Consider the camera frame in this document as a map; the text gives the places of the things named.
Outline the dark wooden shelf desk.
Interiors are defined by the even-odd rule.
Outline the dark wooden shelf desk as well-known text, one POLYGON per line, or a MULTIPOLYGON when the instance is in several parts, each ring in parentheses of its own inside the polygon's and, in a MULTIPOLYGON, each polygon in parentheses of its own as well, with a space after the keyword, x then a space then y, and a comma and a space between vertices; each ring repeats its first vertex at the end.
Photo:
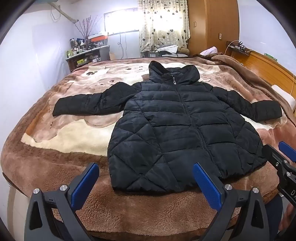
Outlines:
POLYGON ((110 46, 106 45, 66 58, 70 72, 73 72, 75 69, 90 63, 110 60, 109 51, 110 46))

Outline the heart pattern curtain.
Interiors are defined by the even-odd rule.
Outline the heart pattern curtain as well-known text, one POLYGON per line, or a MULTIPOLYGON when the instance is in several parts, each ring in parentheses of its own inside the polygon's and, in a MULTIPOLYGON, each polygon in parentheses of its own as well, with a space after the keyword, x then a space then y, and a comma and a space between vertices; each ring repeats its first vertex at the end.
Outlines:
POLYGON ((187 1, 142 0, 137 3, 141 53, 169 45, 187 47, 190 39, 187 1))

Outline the orange grey storage box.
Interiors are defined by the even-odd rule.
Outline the orange grey storage box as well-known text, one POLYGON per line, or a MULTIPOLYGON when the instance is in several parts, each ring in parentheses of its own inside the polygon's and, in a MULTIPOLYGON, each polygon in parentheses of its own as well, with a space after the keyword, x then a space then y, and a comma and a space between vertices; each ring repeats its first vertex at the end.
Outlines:
POLYGON ((108 45, 108 36, 106 35, 91 35, 88 37, 92 48, 97 48, 101 46, 108 45))

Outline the wooden headboard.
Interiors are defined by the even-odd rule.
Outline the wooden headboard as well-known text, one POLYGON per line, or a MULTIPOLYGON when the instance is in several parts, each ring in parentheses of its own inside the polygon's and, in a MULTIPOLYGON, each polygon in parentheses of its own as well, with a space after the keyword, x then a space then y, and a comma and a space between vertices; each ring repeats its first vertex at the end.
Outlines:
POLYGON ((277 85, 295 98, 295 74, 256 51, 246 49, 246 52, 240 52, 233 47, 232 44, 227 47, 225 54, 237 60, 269 85, 277 85))

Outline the wooden wardrobe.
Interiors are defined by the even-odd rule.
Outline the wooden wardrobe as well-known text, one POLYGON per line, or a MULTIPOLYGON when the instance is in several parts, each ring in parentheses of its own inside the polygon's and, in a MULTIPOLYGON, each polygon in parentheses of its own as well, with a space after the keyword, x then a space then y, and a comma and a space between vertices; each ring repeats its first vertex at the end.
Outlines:
POLYGON ((191 0, 187 3, 191 55, 213 46, 224 53, 231 41, 239 40, 237 0, 191 0))

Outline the black puffer jacket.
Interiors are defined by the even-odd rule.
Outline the black puffer jacket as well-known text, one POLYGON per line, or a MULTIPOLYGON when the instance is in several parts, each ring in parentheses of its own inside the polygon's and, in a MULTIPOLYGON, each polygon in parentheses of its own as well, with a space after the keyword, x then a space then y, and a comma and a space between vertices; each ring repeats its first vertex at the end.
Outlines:
POLYGON ((59 99, 53 116, 122 113, 107 148, 113 189, 182 192, 196 186, 200 163, 220 179, 245 176, 266 163, 251 122, 282 117, 272 100, 254 103, 236 91, 200 81, 196 66, 149 64, 149 78, 118 82, 102 93, 59 99))

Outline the black box with papers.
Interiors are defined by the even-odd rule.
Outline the black box with papers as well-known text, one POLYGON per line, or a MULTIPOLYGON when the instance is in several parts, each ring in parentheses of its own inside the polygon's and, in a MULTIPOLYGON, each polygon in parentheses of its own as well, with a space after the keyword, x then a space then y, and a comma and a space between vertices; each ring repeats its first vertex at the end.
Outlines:
POLYGON ((156 49, 155 51, 144 51, 140 55, 142 58, 161 58, 161 57, 171 57, 171 58, 183 58, 188 57, 185 54, 177 54, 177 45, 169 45, 156 49))

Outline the white pillow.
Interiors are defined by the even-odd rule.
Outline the white pillow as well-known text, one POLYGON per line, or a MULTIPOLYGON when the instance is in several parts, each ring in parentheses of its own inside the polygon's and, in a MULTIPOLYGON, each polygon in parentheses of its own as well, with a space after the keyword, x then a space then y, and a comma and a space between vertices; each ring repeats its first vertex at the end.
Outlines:
POLYGON ((217 48, 215 46, 213 46, 211 48, 208 48, 208 49, 202 51, 200 53, 200 55, 207 56, 207 55, 216 54, 216 53, 218 53, 218 50, 217 50, 217 48))

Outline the brown bear print blanket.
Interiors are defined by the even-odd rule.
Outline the brown bear print blanket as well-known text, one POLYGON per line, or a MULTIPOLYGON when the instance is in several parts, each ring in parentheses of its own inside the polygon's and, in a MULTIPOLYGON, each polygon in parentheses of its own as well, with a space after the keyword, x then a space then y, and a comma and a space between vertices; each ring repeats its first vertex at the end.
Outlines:
MULTIPOLYGON (((107 146, 122 112, 103 116, 61 115, 53 118, 61 97, 103 92, 122 81, 134 84, 148 79, 153 59, 105 61, 81 67, 53 86, 21 118, 6 139, 1 153, 4 176, 30 197, 35 187, 51 191, 68 184, 90 163, 100 177, 78 217, 92 235, 111 240, 190 240, 208 227, 215 211, 197 189, 168 195, 128 195, 115 192, 107 164, 107 146)), ((225 55, 194 58, 156 58, 165 68, 195 65, 201 81, 239 92, 250 102, 274 99, 283 117, 255 123, 264 144, 280 141, 295 148, 295 115, 288 102, 267 82, 238 61, 225 55)), ((235 188, 258 187, 264 202, 276 194, 278 178, 271 164, 233 182, 235 188)))

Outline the dried branch bouquet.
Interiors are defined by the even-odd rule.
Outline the dried branch bouquet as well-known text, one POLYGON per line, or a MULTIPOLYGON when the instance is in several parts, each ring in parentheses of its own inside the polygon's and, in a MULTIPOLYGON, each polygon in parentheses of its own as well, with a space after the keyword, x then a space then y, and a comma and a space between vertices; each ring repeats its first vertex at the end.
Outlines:
POLYGON ((92 16, 89 16, 83 19, 82 21, 78 20, 77 22, 74 23, 76 29, 79 31, 79 33, 82 35, 84 39, 86 48, 88 48, 88 38, 96 23, 97 23, 97 16, 94 19, 92 18, 92 16))

